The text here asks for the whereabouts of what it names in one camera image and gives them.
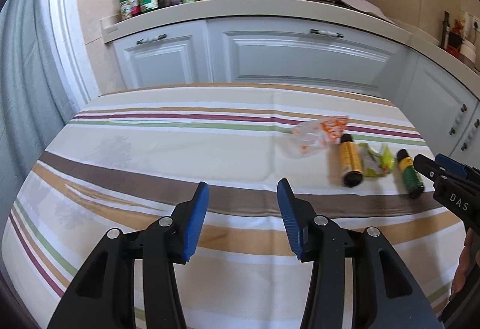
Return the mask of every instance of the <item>table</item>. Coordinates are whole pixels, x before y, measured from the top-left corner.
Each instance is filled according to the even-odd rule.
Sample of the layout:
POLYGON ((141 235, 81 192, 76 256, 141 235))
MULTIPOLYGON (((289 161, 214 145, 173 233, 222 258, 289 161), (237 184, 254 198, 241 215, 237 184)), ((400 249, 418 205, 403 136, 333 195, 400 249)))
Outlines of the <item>table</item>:
MULTIPOLYGON (((433 157, 390 102, 327 89, 279 84, 205 84, 120 92, 92 101, 48 146, 23 184, 3 236, 9 276, 40 327, 47 327, 76 271, 112 227, 141 230, 199 181, 210 205, 196 254, 176 266, 189 327, 299 327, 311 263, 290 250, 275 191, 281 178, 318 214, 342 227, 380 228, 436 312, 446 304, 465 231, 426 193, 405 195, 397 167, 384 178, 343 187, 338 147, 300 157, 290 128, 348 115, 355 141, 392 153, 433 157)), ((348 324, 351 263, 346 271, 348 324)), ((135 315, 145 328, 141 264, 135 315)))

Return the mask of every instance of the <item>green bottle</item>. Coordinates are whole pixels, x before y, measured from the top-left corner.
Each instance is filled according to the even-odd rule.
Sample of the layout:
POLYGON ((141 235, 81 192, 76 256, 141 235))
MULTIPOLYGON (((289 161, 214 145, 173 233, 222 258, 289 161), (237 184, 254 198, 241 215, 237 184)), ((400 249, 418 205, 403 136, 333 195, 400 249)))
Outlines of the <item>green bottle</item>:
POLYGON ((409 197, 412 199, 418 198, 425 191, 425 186, 420 174, 413 167, 412 157, 405 149, 400 149, 397 153, 397 160, 409 197))

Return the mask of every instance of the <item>metal screw head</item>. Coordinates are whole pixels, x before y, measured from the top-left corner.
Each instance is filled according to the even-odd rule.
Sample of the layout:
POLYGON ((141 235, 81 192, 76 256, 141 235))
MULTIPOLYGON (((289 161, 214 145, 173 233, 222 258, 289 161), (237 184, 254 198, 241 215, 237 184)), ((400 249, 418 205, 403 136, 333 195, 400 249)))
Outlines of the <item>metal screw head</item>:
POLYGON ((322 215, 316 216, 313 221, 319 226, 325 226, 328 223, 328 219, 322 215))
POLYGON ((111 228, 106 233, 106 236, 109 237, 110 239, 117 238, 119 235, 120 235, 120 230, 118 230, 117 228, 111 228))
POLYGON ((164 216, 163 218, 160 218, 158 220, 158 224, 163 227, 170 226, 172 223, 173 223, 173 219, 170 218, 169 216, 164 216))
POLYGON ((378 230, 377 228, 374 228, 372 226, 370 226, 368 229, 367 229, 367 233, 368 235, 372 236, 372 237, 378 237, 380 235, 380 230, 378 230))

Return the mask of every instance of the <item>black bottle cap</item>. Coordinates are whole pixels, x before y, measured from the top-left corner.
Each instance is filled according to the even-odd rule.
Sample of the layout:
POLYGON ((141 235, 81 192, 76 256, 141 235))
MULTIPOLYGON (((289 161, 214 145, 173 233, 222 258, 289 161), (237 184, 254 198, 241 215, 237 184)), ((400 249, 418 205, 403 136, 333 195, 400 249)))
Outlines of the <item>black bottle cap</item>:
POLYGON ((345 187, 356 187, 363 181, 363 174, 360 172, 354 171, 347 173, 343 178, 343 184, 345 187))
POLYGON ((407 157, 410 157, 410 156, 405 149, 398 150, 398 153, 397 153, 397 161, 398 162, 400 162, 401 160, 403 160, 404 158, 407 158, 407 157))
POLYGON ((417 199, 421 194, 423 194, 424 191, 425 191, 425 186, 423 184, 418 185, 413 190, 411 190, 409 192, 409 198, 410 199, 417 199))
POLYGON ((352 136, 350 134, 343 134, 340 137, 340 143, 344 143, 344 142, 353 142, 352 136))

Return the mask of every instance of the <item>curtain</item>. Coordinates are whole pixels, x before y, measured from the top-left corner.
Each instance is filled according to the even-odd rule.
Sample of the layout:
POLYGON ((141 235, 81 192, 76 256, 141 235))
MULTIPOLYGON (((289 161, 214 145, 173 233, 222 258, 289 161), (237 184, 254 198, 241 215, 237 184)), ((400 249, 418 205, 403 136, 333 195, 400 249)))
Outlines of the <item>curtain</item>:
POLYGON ((41 4, 7 0, 0 11, 0 239, 27 174, 74 114, 41 4))

